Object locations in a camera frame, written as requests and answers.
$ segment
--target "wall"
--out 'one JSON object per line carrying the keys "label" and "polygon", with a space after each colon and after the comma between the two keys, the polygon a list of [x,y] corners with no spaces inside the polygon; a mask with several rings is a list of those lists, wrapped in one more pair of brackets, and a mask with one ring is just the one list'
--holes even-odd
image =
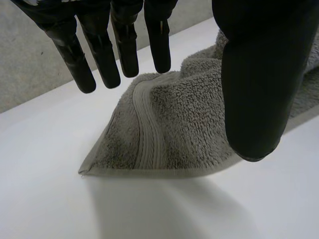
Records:
{"label": "wall", "polygon": [[[179,0],[169,19],[175,34],[212,17],[211,0]],[[149,45],[143,12],[135,24],[138,49]],[[0,1],[0,113],[72,80],[52,41],[10,1]],[[77,31],[91,70],[96,66],[82,30]],[[115,46],[111,24],[109,35]]]}

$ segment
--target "towel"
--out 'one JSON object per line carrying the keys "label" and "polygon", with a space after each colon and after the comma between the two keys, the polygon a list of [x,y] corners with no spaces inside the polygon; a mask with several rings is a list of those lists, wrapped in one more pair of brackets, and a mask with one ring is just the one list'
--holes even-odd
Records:
{"label": "towel", "polygon": [[[239,162],[224,124],[221,59],[227,39],[184,60],[179,72],[144,74],[122,95],[79,174],[184,178]],[[286,131],[319,115],[319,33]]]}

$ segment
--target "white table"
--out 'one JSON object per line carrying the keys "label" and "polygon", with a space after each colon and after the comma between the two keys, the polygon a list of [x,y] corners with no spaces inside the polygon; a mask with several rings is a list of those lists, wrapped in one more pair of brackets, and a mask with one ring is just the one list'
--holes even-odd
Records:
{"label": "white table", "polygon": [[[172,69],[214,43],[210,19],[170,38]],[[154,72],[150,49],[141,73]],[[187,180],[77,174],[131,82],[82,94],[74,82],[0,114],[2,239],[317,239],[319,118],[259,163]]]}

